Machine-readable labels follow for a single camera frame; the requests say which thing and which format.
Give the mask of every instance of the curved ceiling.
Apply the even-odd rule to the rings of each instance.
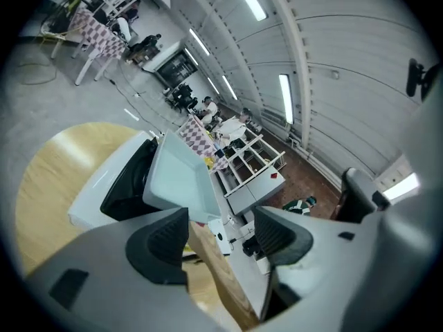
[[[406,95],[408,62],[437,62],[421,26],[401,0],[171,0],[187,47],[229,107],[248,107],[281,136],[301,138],[337,175],[348,167],[378,177],[401,155],[398,133],[420,105]],[[278,79],[287,74],[294,122],[285,122]],[[226,75],[238,96],[224,84]]]

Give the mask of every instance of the white shelf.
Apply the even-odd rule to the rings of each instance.
[[[232,173],[235,176],[235,179],[238,181],[238,183],[242,183],[242,179],[240,178],[237,170],[234,168],[234,165],[232,163],[228,163],[230,170],[232,171]]]
[[[244,155],[244,153],[240,153],[236,148],[232,148],[234,150],[234,152],[237,154],[239,153],[238,157],[243,161],[244,165],[249,169],[250,173],[254,174],[254,171],[251,169],[251,167],[248,165],[247,161],[244,159],[244,156],[242,156],[242,154]]]
[[[226,176],[224,175],[224,173],[223,173],[222,171],[217,171],[217,174],[218,174],[219,177],[220,177],[220,181],[221,181],[221,183],[222,183],[224,189],[225,189],[227,192],[229,192],[229,191],[231,190],[231,188],[230,188],[230,185],[229,185],[228,180],[226,179]]]
[[[254,157],[259,160],[263,164],[263,166],[266,166],[267,162],[263,159],[263,157],[261,157],[259,153],[256,152],[256,150],[250,148],[249,151],[253,153]]]

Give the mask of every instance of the shelf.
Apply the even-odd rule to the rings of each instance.
[[[237,170],[234,168],[234,164],[232,164],[232,163],[228,163],[228,165],[229,165],[229,168],[230,168],[231,172],[233,173],[235,179],[238,181],[238,183],[243,183],[243,181],[242,181],[242,179],[240,178],[240,176],[239,176]]]
[[[220,181],[221,181],[224,189],[226,190],[226,192],[229,192],[231,190],[231,187],[229,185],[228,180],[226,179],[226,176],[224,175],[224,173],[222,171],[217,171],[217,174],[220,177]]]

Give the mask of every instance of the checkered cloth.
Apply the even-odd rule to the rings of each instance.
[[[178,134],[200,157],[212,156],[215,158],[215,164],[210,173],[228,167],[228,159],[225,156],[219,158],[215,155],[217,149],[215,148],[214,143],[208,137],[206,130],[194,119],[194,116],[189,116],[188,121],[178,130]]]
[[[85,8],[78,9],[69,30],[76,28],[80,28],[80,34],[100,51],[99,57],[120,59],[125,51],[125,43],[108,27],[94,19],[93,13]]]

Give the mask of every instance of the person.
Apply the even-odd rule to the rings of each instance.
[[[222,122],[221,126],[215,131],[215,137],[219,141],[220,148],[223,149],[232,141],[241,138],[246,131],[246,123],[251,120],[252,112],[247,108],[243,108],[239,118],[232,117]]]
[[[126,61],[130,61],[132,59],[134,59],[137,54],[139,54],[142,50],[144,50],[147,47],[154,47],[155,45],[157,45],[157,41],[161,38],[161,34],[157,34],[157,35],[149,35],[147,36],[143,41],[141,41],[140,43],[134,44],[131,48],[131,53],[129,54],[129,56],[127,57]]]
[[[191,102],[186,106],[187,109],[193,109],[199,103],[198,99],[194,97]]]
[[[316,197],[309,196],[304,201],[301,199],[290,201],[288,204],[283,205],[282,209],[288,212],[310,216],[311,209],[315,204],[317,204]],[[252,256],[254,252],[260,254],[261,250],[262,249],[255,235],[243,243],[243,253],[248,257]]]
[[[120,33],[127,43],[129,43],[132,38],[129,25],[123,17],[117,18],[117,23],[112,26],[111,30],[112,32]]]
[[[213,120],[213,116],[216,114],[216,112],[219,110],[217,105],[215,104],[215,102],[213,101],[212,98],[210,98],[209,96],[206,96],[205,99],[203,100],[203,104],[204,104],[204,109],[201,112],[203,118],[201,119],[201,122],[204,125],[208,125],[209,123],[212,122]]]
[[[138,3],[134,2],[129,9],[127,9],[126,11],[122,12],[121,17],[123,17],[124,19],[126,19],[126,21],[128,21],[128,23],[130,21],[132,21],[133,19],[135,19],[138,16]]]

